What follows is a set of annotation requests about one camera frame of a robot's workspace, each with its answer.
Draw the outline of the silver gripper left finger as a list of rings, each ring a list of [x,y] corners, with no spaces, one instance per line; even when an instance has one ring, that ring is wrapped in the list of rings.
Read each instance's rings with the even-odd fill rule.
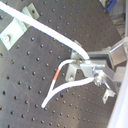
[[[87,64],[80,65],[85,77],[93,77],[94,83],[100,86],[102,83],[111,89],[118,89],[123,81],[125,67],[117,67],[113,71],[106,64]]]

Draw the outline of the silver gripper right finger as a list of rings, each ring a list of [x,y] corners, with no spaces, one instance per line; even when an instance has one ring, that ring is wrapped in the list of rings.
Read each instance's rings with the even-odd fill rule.
[[[83,60],[82,57],[73,51],[71,58],[77,60],[79,64],[87,63],[88,65],[100,64],[105,61],[106,64],[113,69],[128,60],[128,45],[117,45],[112,47],[103,48],[101,51],[91,51],[88,53],[89,59]]]

